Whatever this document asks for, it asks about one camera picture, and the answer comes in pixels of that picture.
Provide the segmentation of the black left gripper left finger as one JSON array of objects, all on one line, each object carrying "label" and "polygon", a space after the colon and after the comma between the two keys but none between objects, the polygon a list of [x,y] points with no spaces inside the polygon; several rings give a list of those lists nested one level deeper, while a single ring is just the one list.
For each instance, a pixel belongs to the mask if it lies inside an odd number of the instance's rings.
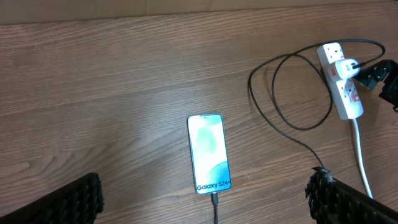
[{"label": "black left gripper left finger", "polygon": [[1,217],[3,224],[93,224],[104,210],[101,180],[96,172]]}]

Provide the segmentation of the blue screen smartphone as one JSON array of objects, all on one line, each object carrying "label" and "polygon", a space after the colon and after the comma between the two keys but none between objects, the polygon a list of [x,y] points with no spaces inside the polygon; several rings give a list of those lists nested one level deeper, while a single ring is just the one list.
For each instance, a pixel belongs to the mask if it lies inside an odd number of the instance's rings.
[{"label": "blue screen smartphone", "polygon": [[199,195],[232,187],[228,151],[220,114],[202,114],[187,119],[195,191]]}]

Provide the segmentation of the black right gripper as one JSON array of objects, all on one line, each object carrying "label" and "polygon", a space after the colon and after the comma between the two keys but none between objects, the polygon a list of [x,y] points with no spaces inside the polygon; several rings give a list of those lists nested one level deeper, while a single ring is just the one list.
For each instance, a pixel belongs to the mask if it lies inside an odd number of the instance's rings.
[{"label": "black right gripper", "polygon": [[370,90],[375,89],[376,85],[383,81],[384,86],[379,97],[392,104],[392,109],[397,112],[397,62],[381,60],[368,68],[361,69],[354,79]]}]

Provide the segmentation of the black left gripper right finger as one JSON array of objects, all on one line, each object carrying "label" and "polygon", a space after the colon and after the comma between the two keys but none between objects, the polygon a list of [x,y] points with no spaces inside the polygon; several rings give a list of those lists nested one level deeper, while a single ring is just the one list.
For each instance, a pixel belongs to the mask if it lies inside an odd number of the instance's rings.
[{"label": "black left gripper right finger", "polygon": [[314,167],[305,188],[317,224],[397,224],[397,212]]}]

